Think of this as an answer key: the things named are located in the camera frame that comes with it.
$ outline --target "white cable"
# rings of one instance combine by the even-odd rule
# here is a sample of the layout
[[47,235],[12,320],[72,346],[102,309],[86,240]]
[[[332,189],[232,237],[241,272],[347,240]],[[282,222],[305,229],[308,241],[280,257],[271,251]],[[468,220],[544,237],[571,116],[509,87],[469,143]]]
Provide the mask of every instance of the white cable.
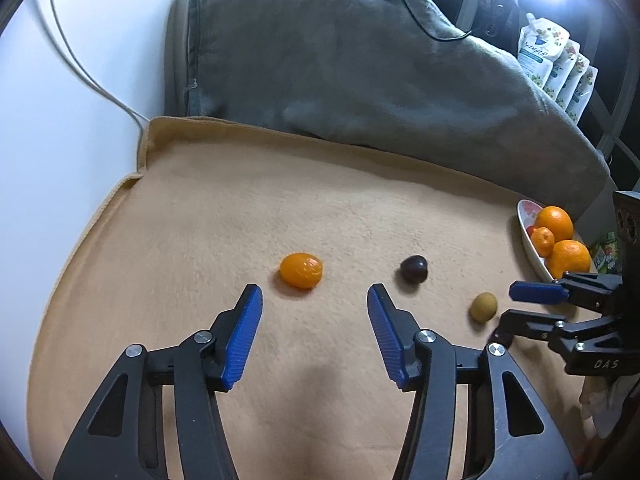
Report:
[[100,83],[98,83],[88,73],[88,71],[84,68],[82,63],[80,63],[78,57],[76,56],[76,54],[74,53],[73,49],[71,48],[71,46],[70,46],[70,44],[68,42],[68,39],[66,38],[66,34],[64,33],[64,31],[62,29],[62,24],[60,23],[60,18],[58,16],[58,12],[57,12],[57,9],[56,9],[55,1],[54,0],[49,0],[50,6],[51,6],[51,12],[53,13],[53,17],[54,17],[54,20],[56,22],[56,28],[57,28],[60,36],[62,37],[62,40],[65,43],[65,46],[68,49],[68,52],[71,55],[73,60],[69,59],[69,57],[63,51],[62,47],[60,46],[60,44],[58,43],[57,39],[53,35],[53,33],[52,33],[52,31],[51,31],[51,29],[49,27],[49,23],[47,23],[47,20],[44,17],[44,13],[42,12],[42,8],[40,7],[39,1],[38,0],[33,0],[33,3],[34,3],[35,10],[36,10],[36,13],[37,13],[39,21],[40,21],[40,26],[42,27],[44,33],[46,34],[46,36],[47,36],[47,38],[49,40],[49,42],[51,43],[51,45],[53,46],[55,51],[58,53],[58,55],[60,56],[62,61],[78,77],[78,79],[80,79],[80,81],[82,81],[85,85],[87,85],[91,90],[93,90],[96,93],[100,94],[102,97],[104,97],[105,99],[111,101],[117,107],[121,108],[124,112],[126,112],[127,115],[129,115],[131,117],[131,119],[138,126],[138,128],[140,130],[140,137],[142,138],[142,135],[143,135],[143,133],[145,131],[145,127],[140,122],[140,119],[142,119],[143,121],[146,121],[147,123],[149,122],[149,119],[147,119],[144,115],[138,113],[137,111],[133,110],[132,108],[128,107],[126,104],[124,104],[122,101],[120,101],[116,96],[114,96],[113,94],[111,94],[110,92],[105,90],[104,87],[102,85],[100,85]]

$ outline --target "gray blanket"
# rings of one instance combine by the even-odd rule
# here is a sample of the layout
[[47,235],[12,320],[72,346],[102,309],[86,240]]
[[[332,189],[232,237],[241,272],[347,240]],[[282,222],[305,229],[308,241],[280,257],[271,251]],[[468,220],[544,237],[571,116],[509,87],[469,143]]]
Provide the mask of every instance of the gray blanket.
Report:
[[[410,2],[433,34],[461,33]],[[399,0],[191,0],[188,41],[192,116],[420,158],[574,218],[609,174],[511,54],[430,40]]]

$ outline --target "white bowl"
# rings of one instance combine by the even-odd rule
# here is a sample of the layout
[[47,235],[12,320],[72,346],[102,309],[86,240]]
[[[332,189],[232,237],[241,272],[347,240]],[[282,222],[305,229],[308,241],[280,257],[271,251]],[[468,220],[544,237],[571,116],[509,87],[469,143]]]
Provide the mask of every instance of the white bowl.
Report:
[[[527,255],[533,269],[542,282],[551,283],[554,279],[545,267],[545,259],[540,258],[536,252],[531,239],[527,234],[527,227],[532,226],[536,222],[536,216],[542,211],[542,206],[532,202],[531,200],[520,200],[518,202],[518,221],[520,222],[520,230],[522,231],[522,244],[524,252]],[[583,244],[580,235],[574,231],[574,240]],[[596,272],[593,262],[591,263],[590,272]]]

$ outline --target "bowl of oranges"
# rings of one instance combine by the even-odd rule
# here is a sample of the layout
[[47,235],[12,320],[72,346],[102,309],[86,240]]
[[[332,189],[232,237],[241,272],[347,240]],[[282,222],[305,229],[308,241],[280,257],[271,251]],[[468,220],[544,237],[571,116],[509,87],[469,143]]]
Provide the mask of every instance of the bowl of oranges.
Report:
[[518,220],[525,253],[540,280],[550,283],[566,271],[595,272],[589,250],[562,208],[520,200]]

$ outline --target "brown blanket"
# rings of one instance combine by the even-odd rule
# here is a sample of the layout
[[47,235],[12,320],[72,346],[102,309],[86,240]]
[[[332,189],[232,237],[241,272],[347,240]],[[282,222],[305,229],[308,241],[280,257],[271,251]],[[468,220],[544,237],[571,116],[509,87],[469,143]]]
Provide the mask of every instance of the brown blanket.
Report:
[[[509,284],[534,278],[514,223],[519,198],[404,156],[220,120],[153,120],[139,173],[95,216],[40,330],[28,395],[39,471],[51,478],[127,345],[178,344],[251,282],[262,287],[264,313],[242,381],[219,395],[239,477],[391,478],[412,395],[386,376],[366,291],[383,282],[425,328],[481,348],[494,322],[471,325],[470,301],[488,290],[504,310]],[[295,251],[324,261],[311,292],[276,275]],[[427,257],[430,276],[409,290],[394,271],[414,253]],[[564,375],[544,345],[518,341],[513,354],[580,449],[580,378]],[[462,473],[465,405],[459,395],[450,478]],[[167,399],[168,465],[179,479],[173,410]]]

